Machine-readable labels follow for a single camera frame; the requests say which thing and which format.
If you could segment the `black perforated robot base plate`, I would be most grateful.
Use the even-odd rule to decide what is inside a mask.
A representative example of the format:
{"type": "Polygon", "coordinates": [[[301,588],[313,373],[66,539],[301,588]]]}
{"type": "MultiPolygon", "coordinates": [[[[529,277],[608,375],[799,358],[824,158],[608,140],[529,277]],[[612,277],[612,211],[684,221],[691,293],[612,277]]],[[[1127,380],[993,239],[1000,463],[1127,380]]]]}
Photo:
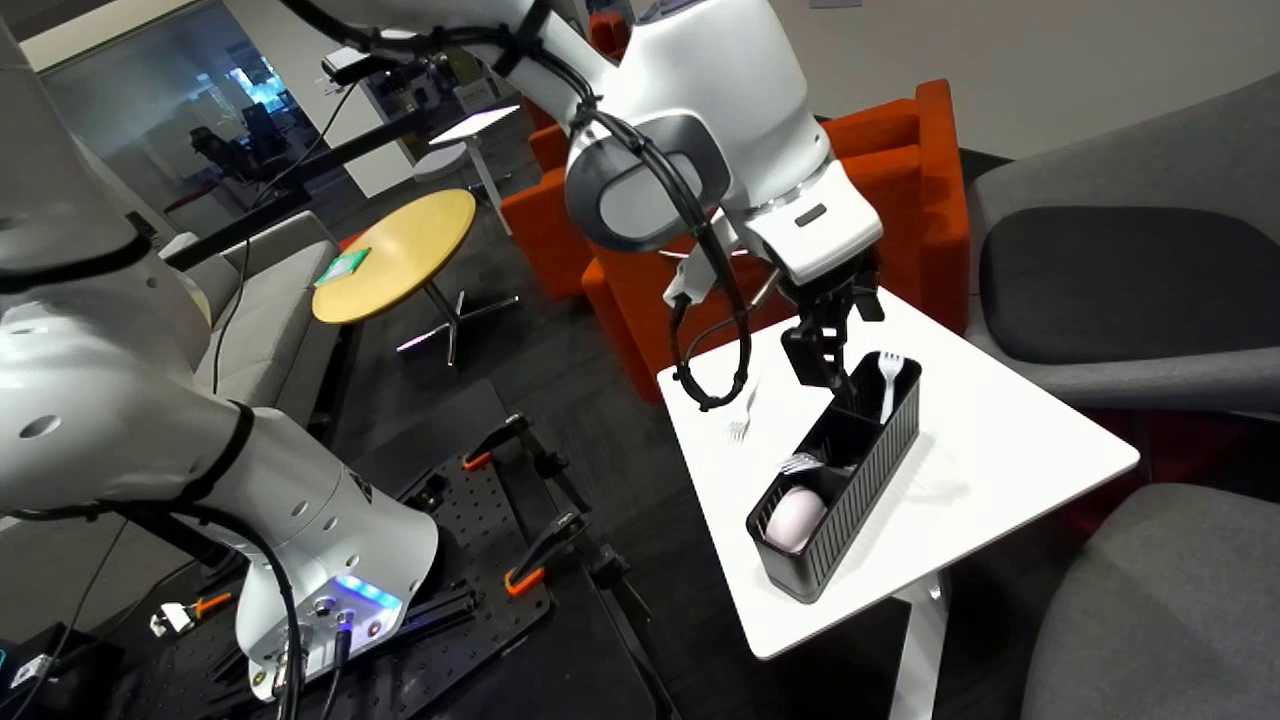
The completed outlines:
{"type": "Polygon", "coordinates": [[[405,619],[356,630],[331,675],[341,599],[352,584],[295,611],[317,642],[301,720],[664,720],[670,702],[645,649],[608,591],[580,565],[509,599],[501,577],[565,514],[556,484],[523,455],[482,473],[440,461],[408,484],[408,501],[440,523],[437,565],[405,619]]]}

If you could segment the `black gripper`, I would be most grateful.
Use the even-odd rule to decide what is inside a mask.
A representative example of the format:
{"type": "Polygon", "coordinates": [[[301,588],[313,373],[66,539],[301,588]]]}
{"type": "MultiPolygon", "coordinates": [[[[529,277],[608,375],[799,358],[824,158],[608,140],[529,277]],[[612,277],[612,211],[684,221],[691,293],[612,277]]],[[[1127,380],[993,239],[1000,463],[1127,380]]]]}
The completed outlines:
{"type": "Polygon", "coordinates": [[[850,318],[882,320],[884,307],[877,287],[882,269],[871,261],[850,261],[812,285],[786,285],[786,295],[796,303],[796,326],[786,331],[786,353],[799,384],[832,392],[850,384],[850,318]]]}

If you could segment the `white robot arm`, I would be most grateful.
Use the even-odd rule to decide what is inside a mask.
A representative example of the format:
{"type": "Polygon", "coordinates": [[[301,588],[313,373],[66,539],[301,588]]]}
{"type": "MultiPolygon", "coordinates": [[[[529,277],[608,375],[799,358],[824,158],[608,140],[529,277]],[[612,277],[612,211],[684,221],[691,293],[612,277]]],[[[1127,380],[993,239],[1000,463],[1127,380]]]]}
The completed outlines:
{"type": "MultiPolygon", "coordinates": [[[[737,247],[812,300],[882,239],[767,0],[664,0],[603,60],[545,0],[303,0],[352,41],[456,44],[574,136],[568,215],[612,254],[681,236],[713,272],[737,247]]],[[[150,509],[250,559],[235,643],[279,713],[331,668],[338,631],[394,642],[440,528],[356,480],[273,406],[211,384],[258,359],[279,384],[313,353],[303,272],[240,303],[208,295],[90,174],[27,57],[0,47],[0,514],[150,509]]]]}

